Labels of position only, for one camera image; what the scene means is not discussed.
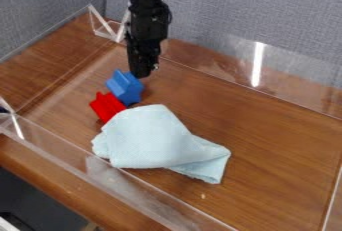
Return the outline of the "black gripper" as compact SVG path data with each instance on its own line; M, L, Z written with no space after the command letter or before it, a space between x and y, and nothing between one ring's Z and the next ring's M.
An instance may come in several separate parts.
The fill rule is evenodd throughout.
M168 36L172 14L166 3L150 7L131 4L126 32L128 64L138 78L148 77L158 68L160 43Z

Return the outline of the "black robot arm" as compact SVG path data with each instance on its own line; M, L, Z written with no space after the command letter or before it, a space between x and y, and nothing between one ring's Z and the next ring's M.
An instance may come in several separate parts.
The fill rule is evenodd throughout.
M128 11L128 66L132 75L140 79L159 67L160 42L168 36L172 14L163 0L130 0Z

